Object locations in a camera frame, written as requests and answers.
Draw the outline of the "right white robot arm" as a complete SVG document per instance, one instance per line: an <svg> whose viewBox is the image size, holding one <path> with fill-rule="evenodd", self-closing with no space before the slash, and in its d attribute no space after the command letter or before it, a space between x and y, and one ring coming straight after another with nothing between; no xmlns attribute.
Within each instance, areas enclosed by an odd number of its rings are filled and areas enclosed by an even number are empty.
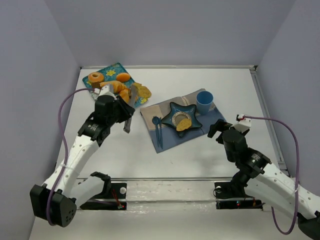
<svg viewBox="0 0 320 240"><path fill-rule="evenodd" d="M252 125L252 117L240 114L237 123L218 119L209 128L207 136L225 149L227 160L234 163L238 172L231 181L217 182L213 195L222 200L252 197L292 218L302 233L318 240L320 238L320 197L302 187L297 177L283 173L261 152L248 147L246 134Z"/></svg>

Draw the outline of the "oval seeded bread slice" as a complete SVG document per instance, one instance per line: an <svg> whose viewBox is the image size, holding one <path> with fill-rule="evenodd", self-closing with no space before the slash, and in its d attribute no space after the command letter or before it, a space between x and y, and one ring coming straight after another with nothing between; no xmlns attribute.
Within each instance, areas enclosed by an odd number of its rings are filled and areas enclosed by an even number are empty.
<svg viewBox="0 0 320 240"><path fill-rule="evenodd" d="M135 87L139 97L148 99L152 96L151 91L146 86L136 84Z"/></svg>

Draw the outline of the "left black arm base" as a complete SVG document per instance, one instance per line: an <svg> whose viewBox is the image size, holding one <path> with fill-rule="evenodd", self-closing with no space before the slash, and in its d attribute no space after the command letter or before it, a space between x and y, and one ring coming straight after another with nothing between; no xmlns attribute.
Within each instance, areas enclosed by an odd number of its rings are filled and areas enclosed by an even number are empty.
<svg viewBox="0 0 320 240"><path fill-rule="evenodd" d="M93 196L79 208L92 211L125 211L127 209L127 183L112 182L108 193Z"/></svg>

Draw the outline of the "brown bread slice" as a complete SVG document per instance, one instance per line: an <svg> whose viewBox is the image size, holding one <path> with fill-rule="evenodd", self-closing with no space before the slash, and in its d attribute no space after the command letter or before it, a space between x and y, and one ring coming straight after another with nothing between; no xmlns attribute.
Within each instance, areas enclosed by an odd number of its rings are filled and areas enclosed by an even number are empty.
<svg viewBox="0 0 320 240"><path fill-rule="evenodd" d="M192 126L192 121L188 118L184 118L176 125L176 131L182 132L189 129L191 126Z"/></svg>

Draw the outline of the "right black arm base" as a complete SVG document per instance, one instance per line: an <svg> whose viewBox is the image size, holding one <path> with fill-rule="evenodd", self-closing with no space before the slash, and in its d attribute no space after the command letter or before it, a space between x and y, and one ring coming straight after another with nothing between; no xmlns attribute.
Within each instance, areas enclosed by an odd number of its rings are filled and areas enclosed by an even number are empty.
<svg viewBox="0 0 320 240"><path fill-rule="evenodd" d="M249 196L242 190L232 190L231 183L226 181L215 182L212 193L216 198L217 210L262 210L265 205L260 199Z"/></svg>

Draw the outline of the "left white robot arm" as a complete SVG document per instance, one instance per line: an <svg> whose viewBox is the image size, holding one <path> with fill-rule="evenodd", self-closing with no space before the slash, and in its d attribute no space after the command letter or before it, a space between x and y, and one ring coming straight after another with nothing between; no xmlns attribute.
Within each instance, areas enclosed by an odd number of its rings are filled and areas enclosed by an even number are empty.
<svg viewBox="0 0 320 240"><path fill-rule="evenodd" d="M94 111L79 129L65 159L42 184L30 190L30 200L36 217L51 226L66 227L73 220L77 208L96 195L108 194L111 177L95 171L81 184L75 182L91 156L109 136L111 127L124 123L130 132L135 109L120 96L102 95L94 104Z"/></svg>

